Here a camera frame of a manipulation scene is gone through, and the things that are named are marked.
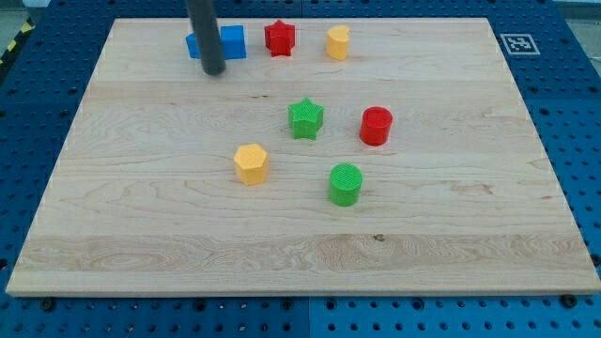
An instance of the yellow and black tape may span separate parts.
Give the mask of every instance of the yellow and black tape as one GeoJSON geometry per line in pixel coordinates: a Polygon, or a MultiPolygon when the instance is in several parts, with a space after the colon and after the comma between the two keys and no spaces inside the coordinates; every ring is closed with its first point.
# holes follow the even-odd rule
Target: yellow and black tape
{"type": "Polygon", "coordinates": [[[29,40],[33,30],[34,26],[28,19],[15,38],[8,44],[7,49],[2,53],[2,57],[0,57],[0,85],[6,79],[10,69],[17,60],[17,56],[19,56],[25,43],[29,40]]]}

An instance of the green block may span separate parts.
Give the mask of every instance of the green block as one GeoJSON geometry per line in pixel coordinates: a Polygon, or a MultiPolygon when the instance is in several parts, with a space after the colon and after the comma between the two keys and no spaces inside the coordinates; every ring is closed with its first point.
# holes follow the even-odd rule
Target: green block
{"type": "Polygon", "coordinates": [[[338,164],[330,172],[330,200],[339,207],[352,206],[359,201],[363,175],[356,166],[338,164]]]}
{"type": "Polygon", "coordinates": [[[323,107],[308,98],[288,106],[288,125],[292,137],[317,139],[317,131],[323,126],[323,107]]]}

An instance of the red block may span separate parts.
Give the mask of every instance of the red block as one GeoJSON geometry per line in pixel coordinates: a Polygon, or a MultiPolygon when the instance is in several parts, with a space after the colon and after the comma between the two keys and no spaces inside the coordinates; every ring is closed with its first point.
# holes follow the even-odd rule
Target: red block
{"type": "Polygon", "coordinates": [[[271,50],[271,56],[292,55],[295,41],[295,28],[293,24],[286,24],[281,20],[265,26],[265,46],[271,50]]]}
{"type": "Polygon", "coordinates": [[[381,146],[388,141],[393,115],[384,107],[370,107],[363,112],[359,136],[369,146],[381,146]]]}

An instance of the red star block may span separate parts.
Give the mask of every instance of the red star block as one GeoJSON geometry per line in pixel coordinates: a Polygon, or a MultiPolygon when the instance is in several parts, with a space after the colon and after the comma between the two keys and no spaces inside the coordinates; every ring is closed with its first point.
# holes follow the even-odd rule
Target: red star block
{"type": "Polygon", "coordinates": [[[281,20],[265,26],[265,46],[271,50],[271,56],[292,55],[295,34],[294,24],[286,24],[281,20]]]}

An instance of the black metal rod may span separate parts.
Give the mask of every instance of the black metal rod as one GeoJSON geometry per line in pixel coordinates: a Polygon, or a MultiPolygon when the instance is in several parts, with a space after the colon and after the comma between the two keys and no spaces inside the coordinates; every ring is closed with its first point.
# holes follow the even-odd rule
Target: black metal rod
{"type": "Polygon", "coordinates": [[[225,56],[213,0],[186,0],[186,5],[203,70],[208,75],[219,75],[225,70],[225,56]]]}

